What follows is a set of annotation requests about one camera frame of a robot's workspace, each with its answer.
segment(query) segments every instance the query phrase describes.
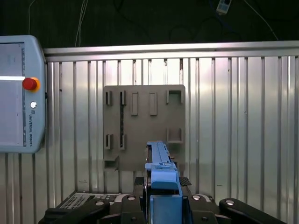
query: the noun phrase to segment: black handle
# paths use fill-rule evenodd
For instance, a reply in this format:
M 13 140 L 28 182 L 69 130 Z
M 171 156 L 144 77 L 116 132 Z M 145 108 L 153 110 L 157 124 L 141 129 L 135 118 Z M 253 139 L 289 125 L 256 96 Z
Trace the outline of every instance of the black handle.
M 110 209 L 110 203 L 107 200 L 92 199 L 77 209 L 55 220 L 52 224 L 79 224 L 88 217 L 96 216 L 98 219 L 107 215 Z
M 248 224 L 285 224 L 244 202 L 237 199 L 227 198 L 219 202 L 221 212 L 230 216 L 235 222 L 237 220 Z

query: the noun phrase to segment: white cable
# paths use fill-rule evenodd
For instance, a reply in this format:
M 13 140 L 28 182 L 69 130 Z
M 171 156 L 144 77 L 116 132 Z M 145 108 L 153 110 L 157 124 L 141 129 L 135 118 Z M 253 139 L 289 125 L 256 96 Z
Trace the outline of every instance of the white cable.
M 271 32 L 273 33 L 273 35 L 275 36 L 276 40 L 278 40 L 277 36 L 275 35 L 273 29 L 271 28 L 271 26 L 267 23 L 267 21 L 246 1 L 243 0 L 259 17 L 261 17 L 261 19 L 267 24 L 267 26 L 269 27 L 269 29 L 271 30 Z
M 31 6 L 33 5 L 33 3 L 35 2 L 36 0 L 33 0 L 30 5 L 29 5 L 29 8 L 28 8 L 28 34 L 30 34 L 30 8 Z
M 88 0 L 83 0 L 81 5 L 81 10 L 80 10 L 80 18 L 79 18 L 79 24 L 78 24 L 77 34 L 76 34 L 75 47 L 77 46 L 77 42 L 79 47 L 81 45 L 81 25 L 85 17 L 87 4 L 88 4 Z

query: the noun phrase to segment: wire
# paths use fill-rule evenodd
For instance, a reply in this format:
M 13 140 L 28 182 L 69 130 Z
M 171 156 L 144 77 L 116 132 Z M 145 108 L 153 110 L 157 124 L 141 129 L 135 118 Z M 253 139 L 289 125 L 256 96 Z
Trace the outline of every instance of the wire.
M 260 14 L 263 15 L 264 19 L 266 19 L 267 21 L 273 21 L 273 22 L 291 22 L 294 21 L 296 19 L 299 19 L 299 13 L 297 13 L 296 15 L 294 15 L 292 18 L 288 18 L 288 19 L 275 19 L 275 18 L 269 18 L 269 17 L 265 17 L 262 8 L 260 7 L 260 5 L 258 4 L 258 2 L 256 0 L 252 0 L 257 9 L 260 11 Z
M 202 26 L 204 25 L 204 23 L 208 22 L 209 20 L 215 20 L 216 22 L 218 22 L 220 27 L 221 27 L 221 34 L 223 33 L 223 24 L 221 23 L 221 21 L 219 21 L 219 19 L 215 18 L 214 16 L 210 16 L 210 17 L 205 18 L 203 21 L 200 22 L 198 29 L 194 33 L 193 40 L 195 40 L 197 34 L 200 32 L 200 30 L 201 30 Z
M 149 39 L 149 42 L 152 42 L 152 39 L 151 39 L 149 33 L 147 32 L 147 30 L 146 30 L 144 27 L 142 27 L 140 24 L 138 24 L 138 23 L 136 23 L 136 22 L 130 20 L 130 19 L 127 18 L 123 13 L 121 13 L 121 8 L 122 8 L 123 4 L 124 4 L 124 0 L 121 0 L 121 3 L 119 4 L 119 6 L 117 6 L 116 3 L 115 3 L 115 0 L 113 0 L 113 6 L 114 6 L 116 12 L 117 12 L 117 13 L 118 13 L 124 20 L 126 20 L 126 21 L 128 21 L 129 23 L 131 23 L 131 24 L 137 26 L 141 31 L 144 32 L 144 34 L 145 34 L 145 35 L 147 36 L 147 38 Z
M 30 34 L 30 8 L 36 0 L 33 0 L 28 7 L 28 34 Z
M 189 33 L 189 35 L 190 35 L 190 40 L 193 40 L 193 36 L 194 36 L 194 34 L 193 34 L 192 31 L 189 29 L 189 27 L 187 27 L 187 26 L 185 26 L 185 25 L 183 25 L 183 24 L 180 24 L 180 25 L 176 25 L 176 26 L 174 26 L 173 28 L 171 28 L 171 30 L 168 32 L 168 39 L 169 39 L 170 42 L 172 41 L 172 40 L 171 40 L 171 37 L 172 37 L 172 33 L 173 33 L 173 31 L 176 30 L 176 29 L 179 29 L 179 28 L 186 30 L 186 31 Z
M 271 30 L 271 32 L 273 33 L 273 35 L 275 36 L 276 40 L 278 41 L 278 38 L 276 36 L 276 34 L 274 33 L 273 29 L 271 28 L 271 26 L 268 24 L 268 22 L 246 1 L 243 0 L 259 17 L 261 17 L 261 19 L 267 24 L 267 26 L 269 27 L 269 29 Z
M 78 24 L 78 29 L 77 29 L 77 34 L 76 34 L 76 40 L 75 40 L 75 47 L 78 46 L 80 47 L 81 45 L 81 25 L 85 17 L 85 12 L 87 8 L 88 0 L 83 0 L 82 5 L 81 5 L 81 10 L 80 10 L 80 17 L 79 17 L 79 24 Z
M 228 25 L 225 21 L 223 21 L 220 16 L 218 15 L 217 11 L 214 9 L 214 6 L 213 6 L 213 3 L 212 3 L 212 0 L 209 0 L 209 4 L 210 4 L 210 7 L 212 9 L 212 11 L 215 13 L 215 16 L 216 18 L 219 20 L 219 22 L 224 26 L 226 27 L 226 29 L 228 29 L 230 32 L 232 33 L 236 33 L 230 25 Z

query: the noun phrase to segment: bolt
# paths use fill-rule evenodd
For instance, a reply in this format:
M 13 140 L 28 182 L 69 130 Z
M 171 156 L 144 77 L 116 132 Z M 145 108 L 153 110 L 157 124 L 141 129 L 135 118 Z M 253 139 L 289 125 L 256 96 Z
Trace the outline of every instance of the bolt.
M 200 199 L 200 197 L 198 195 L 193 195 L 192 198 L 196 201 L 198 201 Z
M 228 204 L 228 205 L 234 205 L 234 202 L 231 201 L 231 200 L 227 200 L 225 203 Z

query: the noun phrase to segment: light blue device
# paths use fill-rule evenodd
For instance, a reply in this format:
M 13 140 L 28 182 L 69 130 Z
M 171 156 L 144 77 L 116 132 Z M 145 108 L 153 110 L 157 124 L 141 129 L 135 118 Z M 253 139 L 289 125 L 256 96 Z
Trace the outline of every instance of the light blue device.
M 163 142 L 148 142 L 147 149 L 152 152 L 152 163 L 145 164 L 145 169 L 150 173 L 148 219 L 152 224 L 182 224 L 183 193 L 178 169 Z
M 0 153 L 40 149 L 45 97 L 45 59 L 37 39 L 0 36 Z

